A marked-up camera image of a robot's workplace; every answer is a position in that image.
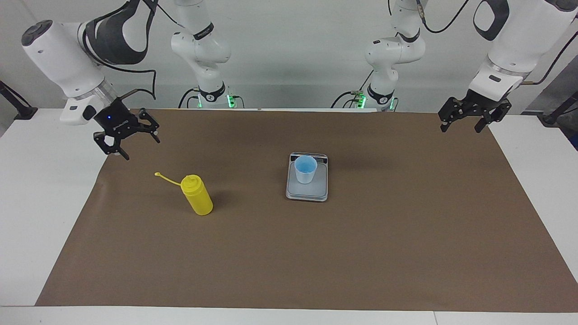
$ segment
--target brown tablecloth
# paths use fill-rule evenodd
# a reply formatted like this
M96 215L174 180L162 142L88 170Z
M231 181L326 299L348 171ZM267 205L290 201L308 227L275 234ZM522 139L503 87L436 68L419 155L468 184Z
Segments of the brown tablecloth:
M152 114L162 143L137 135L129 162L106 160L37 305L578 312L475 119L443 134L429 114ZM327 202L285 197L294 151L329 157ZM214 211L156 171L200 175Z

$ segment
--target white table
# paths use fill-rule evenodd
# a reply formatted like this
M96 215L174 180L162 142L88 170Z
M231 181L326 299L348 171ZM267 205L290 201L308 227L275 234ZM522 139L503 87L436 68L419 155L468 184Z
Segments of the white table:
M33 307L106 158L92 141L98 125L59 115L41 109L0 138L0 324L578 324L578 313ZM490 130L578 279L578 153L535 117Z

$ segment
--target translucent plastic cup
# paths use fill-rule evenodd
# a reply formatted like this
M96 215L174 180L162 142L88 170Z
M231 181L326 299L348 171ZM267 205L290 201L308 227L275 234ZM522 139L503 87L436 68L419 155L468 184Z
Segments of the translucent plastic cup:
M317 161L311 156L300 156L294 162L295 176L301 184L309 184L315 176Z

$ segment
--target white wall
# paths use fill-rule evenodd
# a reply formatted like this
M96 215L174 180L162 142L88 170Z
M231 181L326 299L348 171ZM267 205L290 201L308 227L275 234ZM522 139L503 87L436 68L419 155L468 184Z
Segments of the white wall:
M524 0L509 1L515 5ZM4 10L6 2L11 5ZM119 7L123 0L1 0L0 3L2 78L35 105L61 107L62 92L32 66L20 48L20 35L33 20L87 21ZM359 88L371 70L364 59L367 44L394 34L386 0L207 0L207 3L213 22L233 48L231 60L223 66L225 79L249 107L330 106L338 94ZM449 96L465 95L491 46L472 26L477 3L472 1L447 32L432 35L423 30L426 56L419 62L398 67L399 110L437 112ZM176 16L172 1L161 0L161 4ZM456 0L430 1L426 13L431 27L444 26L461 4L462 1ZM171 36L177 30L160 12L157 14L151 29L149 55L133 68L159 71L158 100L154 102L148 95L138 94L127 101L129 106L175 107L184 91L195 85L191 70L170 48ZM576 27L571 27L544 57L532 79L541 77L575 30ZM549 80L558 75L577 51L578 42L560 59ZM149 86L150 76L116 71L106 71L106 75L120 93ZM547 84L525 86L513 93L510 100L514 112L525 109Z

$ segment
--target yellow bottle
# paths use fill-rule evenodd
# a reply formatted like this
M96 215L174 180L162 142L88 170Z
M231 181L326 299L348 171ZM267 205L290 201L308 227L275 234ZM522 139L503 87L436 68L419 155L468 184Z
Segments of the yellow bottle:
M213 201L209 196L209 192L205 188L203 180L197 175L188 175L183 178L180 183L164 177L161 173L154 173L167 182L173 183L181 187L184 196L191 204L192 209L200 216L206 216L213 210Z

